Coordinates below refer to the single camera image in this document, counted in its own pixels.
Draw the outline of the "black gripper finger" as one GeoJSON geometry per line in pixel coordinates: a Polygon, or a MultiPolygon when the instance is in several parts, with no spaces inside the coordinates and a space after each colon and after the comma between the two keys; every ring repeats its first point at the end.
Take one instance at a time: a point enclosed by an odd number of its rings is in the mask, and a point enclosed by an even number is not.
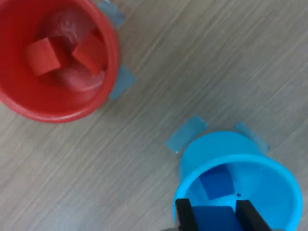
{"type": "Polygon", "coordinates": [[[271,231],[249,200],[236,201],[235,216],[243,231],[271,231]]]}
{"type": "Polygon", "coordinates": [[[198,226],[194,217],[189,199],[177,199],[175,201],[177,211],[177,226],[179,231],[197,231],[198,226]]]}

